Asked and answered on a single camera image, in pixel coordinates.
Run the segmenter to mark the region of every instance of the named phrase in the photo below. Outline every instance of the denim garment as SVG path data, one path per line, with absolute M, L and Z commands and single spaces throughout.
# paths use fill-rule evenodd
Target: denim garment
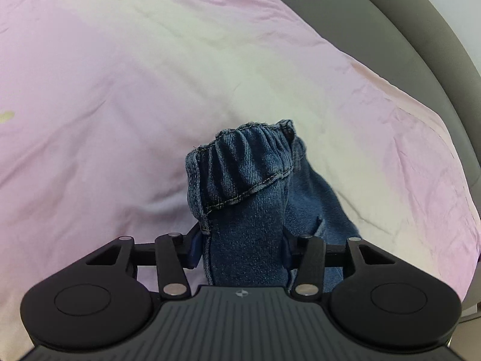
M 204 233 L 204 269 L 216 286 L 292 285 L 281 260 L 282 227 L 344 245 L 359 233 L 313 171 L 292 121 L 223 130 L 187 155 L 188 204 Z M 327 267 L 324 291 L 342 280 Z

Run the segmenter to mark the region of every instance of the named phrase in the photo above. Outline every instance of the ribbed gray panel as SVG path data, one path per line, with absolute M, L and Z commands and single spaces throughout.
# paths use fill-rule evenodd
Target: ribbed gray panel
M 23 361 L 459 361 L 441 347 L 384 354 L 333 327 L 323 309 L 287 297 L 282 288 L 202 287 L 194 298 L 166 303 L 143 332 L 107 350 L 66 354 L 44 347 Z

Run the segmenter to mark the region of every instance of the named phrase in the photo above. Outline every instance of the gray upholstery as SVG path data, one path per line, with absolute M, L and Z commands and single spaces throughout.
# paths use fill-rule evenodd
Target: gray upholstery
M 481 212 L 481 77 L 432 4 L 428 0 L 282 1 L 338 49 L 443 119 Z M 478 301 L 481 284 L 473 283 L 463 307 Z

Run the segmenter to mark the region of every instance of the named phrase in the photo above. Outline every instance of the yellow spot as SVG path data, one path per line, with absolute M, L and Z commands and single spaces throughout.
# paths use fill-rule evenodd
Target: yellow spot
M 15 116 L 13 111 L 6 111 L 4 113 L 0 113 L 0 124 L 4 124 L 7 121 L 10 121 Z

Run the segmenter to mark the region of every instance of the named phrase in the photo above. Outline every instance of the bed sheet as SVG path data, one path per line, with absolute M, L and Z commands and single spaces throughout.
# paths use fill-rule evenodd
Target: bed sheet
M 0 0 L 0 359 L 32 346 L 31 286 L 186 233 L 186 154 L 280 119 L 365 239 L 465 296 L 481 225 L 443 122 L 280 0 Z

